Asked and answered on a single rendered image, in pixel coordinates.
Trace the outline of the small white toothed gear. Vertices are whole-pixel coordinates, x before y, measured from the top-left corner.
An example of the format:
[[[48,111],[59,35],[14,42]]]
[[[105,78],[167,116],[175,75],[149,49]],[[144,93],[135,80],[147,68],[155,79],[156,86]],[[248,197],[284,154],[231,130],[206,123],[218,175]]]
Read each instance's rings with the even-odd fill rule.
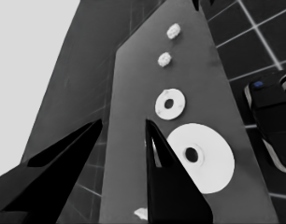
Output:
[[[142,220],[148,219],[148,209],[147,208],[138,208],[135,210],[134,214]]]
[[[170,64],[172,60],[172,56],[170,55],[169,52],[165,52],[163,54],[161,54],[158,58],[158,64],[161,66],[161,67],[166,67],[167,65]]]
[[[178,23],[174,23],[169,27],[169,29],[166,32],[166,35],[169,39],[176,38],[181,32],[181,28]]]

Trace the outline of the large thick white disc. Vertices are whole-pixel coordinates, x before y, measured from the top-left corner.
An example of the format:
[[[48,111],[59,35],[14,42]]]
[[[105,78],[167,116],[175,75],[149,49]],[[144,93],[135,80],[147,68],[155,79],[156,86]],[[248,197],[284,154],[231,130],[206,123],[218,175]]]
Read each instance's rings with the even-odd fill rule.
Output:
[[[216,193],[230,183],[235,171],[234,155],[215,130],[188,123],[173,130],[167,142],[203,194]]]

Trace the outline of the white round carrier with pins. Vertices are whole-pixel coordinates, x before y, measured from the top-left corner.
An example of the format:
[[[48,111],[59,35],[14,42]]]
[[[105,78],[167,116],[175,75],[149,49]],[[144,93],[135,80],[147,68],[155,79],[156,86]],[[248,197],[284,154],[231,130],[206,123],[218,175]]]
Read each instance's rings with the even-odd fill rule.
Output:
[[[156,99],[155,112],[159,118],[171,120],[183,112],[185,105],[185,96],[180,90],[163,90]]]

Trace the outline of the dark robot body block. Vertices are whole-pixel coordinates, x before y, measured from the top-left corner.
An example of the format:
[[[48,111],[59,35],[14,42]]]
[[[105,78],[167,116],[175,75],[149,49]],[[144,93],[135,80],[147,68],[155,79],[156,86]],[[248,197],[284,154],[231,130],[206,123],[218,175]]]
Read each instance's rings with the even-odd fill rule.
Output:
[[[244,95],[272,162],[286,174],[286,70],[254,79]]]

